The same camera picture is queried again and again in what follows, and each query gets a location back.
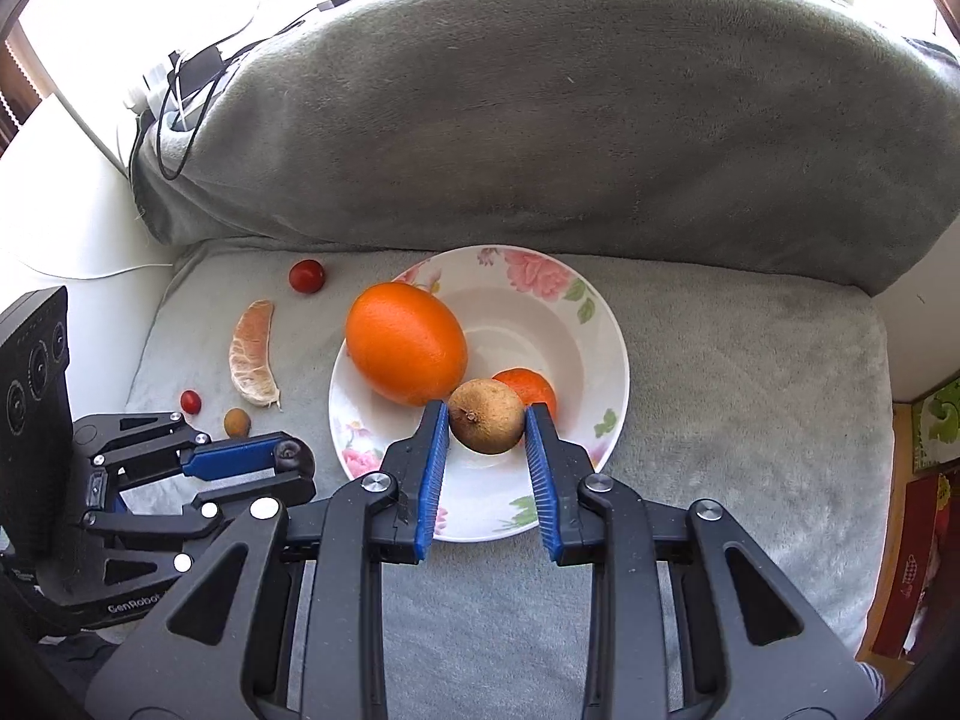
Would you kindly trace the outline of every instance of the orange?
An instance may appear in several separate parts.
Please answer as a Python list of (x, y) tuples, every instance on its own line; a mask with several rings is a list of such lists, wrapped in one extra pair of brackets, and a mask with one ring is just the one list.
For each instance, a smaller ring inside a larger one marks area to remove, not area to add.
[(457, 317), (425, 290), (376, 284), (347, 314), (347, 351), (375, 392), (423, 406), (457, 389), (467, 370), (467, 339)]
[(525, 407), (531, 403), (545, 403), (550, 412), (550, 418), (556, 424), (557, 396), (550, 382), (539, 373), (525, 367), (512, 367), (510, 370), (501, 370), (493, 378), (515, 391)]

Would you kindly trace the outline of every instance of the white bowl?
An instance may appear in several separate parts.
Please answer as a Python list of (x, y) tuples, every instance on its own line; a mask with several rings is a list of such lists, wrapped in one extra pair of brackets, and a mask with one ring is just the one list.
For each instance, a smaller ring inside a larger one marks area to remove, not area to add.
[[(587, 280), (558, 260), (518, 247), (465, 247), (407, 269), (404, 281), (448, 305), (467, 337), (464, 381), (526, 367), (557, 394), (557, 432), (601, 469), (613, 452), (630, 394), (623, 334)], [(333, 367), (330, 434), (344, 472), (379, 467), (383, 453), (416, 429), (422, 409), (373, 392), (347, 355)], [(493, 541), (530, 530), (536, 507), (523, 442), (480, 455), (450, 437), (436, 538)]]

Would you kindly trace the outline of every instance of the cherry tomato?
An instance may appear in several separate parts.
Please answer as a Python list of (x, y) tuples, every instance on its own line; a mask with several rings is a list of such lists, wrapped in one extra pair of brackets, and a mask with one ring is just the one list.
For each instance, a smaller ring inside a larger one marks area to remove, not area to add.
[(290, 286), (299, 293), (312, 295), (323, 287), (323, 266), (316, 260), (301, 260), (290, 269)]
[(181, 408), (186, 412), (190, 413), (200, 413), (200, 406), (203, 405), (203, 401), (200, 400), (200, 396), (193, 391), (193, 389), (185, 389), (181, 392)]

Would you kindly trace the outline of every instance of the gray blanket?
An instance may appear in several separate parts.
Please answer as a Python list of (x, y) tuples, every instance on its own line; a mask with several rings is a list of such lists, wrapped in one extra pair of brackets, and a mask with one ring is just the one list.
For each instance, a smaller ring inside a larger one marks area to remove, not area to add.
[[(420, 256), (325, 253), (328, 283), (303, 298), (286, 285), (301, 255), (206, 245), (157, 313), (128, 410), (176, 408), (182, 389), (198, 389), (193, 423), (223, 437), (224, 411), (245, 405), (227, 372), (233, 324), (270, 298), (283, 410), (251, 409), (254, 432), (306, 440), (319, 495), (329, 495), (346, 480), (326, 402), (347, 309)], [(724, 502), (856, 649), (880, 567), (893, 444), (884, 333), (867, 296), (793, 276), (562, 259), (603, 293), (630, 354), (630, 410), (608, 471), (652, 500)], [(198, 487), (166, 480), (126, 498), (135, 511), (179, 512)], [(536, 531), (435, 543), (425, 565), (387, 566), (391, 717), (578, 717), (589, 585), (589, 571), (551, 565)]]
[(174, 183), (151, 131), (134, 190), (173, 244), (496, 241), (878, 293), (960, 209), (958, 79), (829, 0), (358, 0), (257, 50)]

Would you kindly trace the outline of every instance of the camera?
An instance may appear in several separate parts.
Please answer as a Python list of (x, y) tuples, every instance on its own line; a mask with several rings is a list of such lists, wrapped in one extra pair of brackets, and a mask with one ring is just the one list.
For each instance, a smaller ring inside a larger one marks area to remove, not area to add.
[(54, 287), (0, 314), (0, 526), (18, 559), (49, 553), (64, 504), (73, 440), (66, 308), (66, 288)]

